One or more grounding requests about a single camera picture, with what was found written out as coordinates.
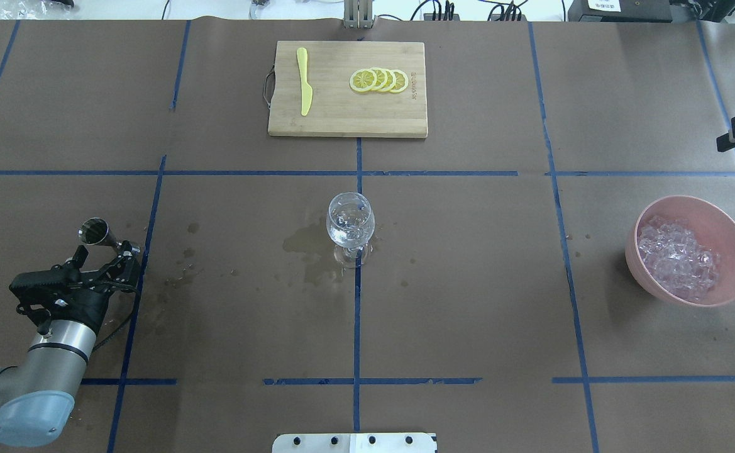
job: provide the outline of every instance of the wooden cutting board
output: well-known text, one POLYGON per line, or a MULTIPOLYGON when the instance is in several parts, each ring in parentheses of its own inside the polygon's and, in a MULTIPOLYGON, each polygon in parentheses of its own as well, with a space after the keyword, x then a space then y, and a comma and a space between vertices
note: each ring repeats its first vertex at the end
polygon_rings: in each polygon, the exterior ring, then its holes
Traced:
POLYGON ((278 41, 269 135, 293 137, 404 137, 428 135, 426 58, 423 43, 372 41, 278 41), (309 51, 307 78, 314 89, 301 115, 297 49, 309 51), (404 92, 355 92, 357 69, 400 69, 409 75, 404 92))

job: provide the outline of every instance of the wine glass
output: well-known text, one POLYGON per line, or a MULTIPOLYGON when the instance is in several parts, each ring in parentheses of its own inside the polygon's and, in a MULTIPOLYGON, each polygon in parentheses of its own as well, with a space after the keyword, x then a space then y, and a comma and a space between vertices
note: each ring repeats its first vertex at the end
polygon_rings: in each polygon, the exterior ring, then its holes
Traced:
POLYGON ((373 250, 370 238, 375 232, 375 216, 367 198, 356 192, 336 195, 328 206, 325 223, 336 244, 336 261, 348 269, 364 264, 373 250))

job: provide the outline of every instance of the white mounting plate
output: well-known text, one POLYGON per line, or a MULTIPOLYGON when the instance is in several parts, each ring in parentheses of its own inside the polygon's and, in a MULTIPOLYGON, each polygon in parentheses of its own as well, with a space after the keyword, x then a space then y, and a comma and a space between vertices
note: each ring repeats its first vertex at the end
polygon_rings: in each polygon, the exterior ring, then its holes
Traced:
POLYGON ((272 453, 436 453, 435 439, 433 433, 298 433, 279 435, 272 442, 272 453))

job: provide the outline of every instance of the clear plastic wrap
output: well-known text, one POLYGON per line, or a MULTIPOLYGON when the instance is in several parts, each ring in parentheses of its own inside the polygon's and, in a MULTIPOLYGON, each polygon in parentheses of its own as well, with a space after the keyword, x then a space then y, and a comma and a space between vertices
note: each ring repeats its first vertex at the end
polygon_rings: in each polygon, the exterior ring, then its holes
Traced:
POLYGON ((3 0, 3 20, 70 20, 72 7, 51 0, 3 0))

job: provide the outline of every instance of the knife handle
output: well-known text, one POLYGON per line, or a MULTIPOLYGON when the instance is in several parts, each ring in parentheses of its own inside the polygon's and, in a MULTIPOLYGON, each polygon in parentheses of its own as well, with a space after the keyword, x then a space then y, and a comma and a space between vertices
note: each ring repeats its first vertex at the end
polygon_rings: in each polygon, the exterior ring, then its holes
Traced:
POLYGON ((297 65, 301 69, 301 83, 307 83, 306 72, 309 68, 309 51, 306 48, 297 49, 297 65))

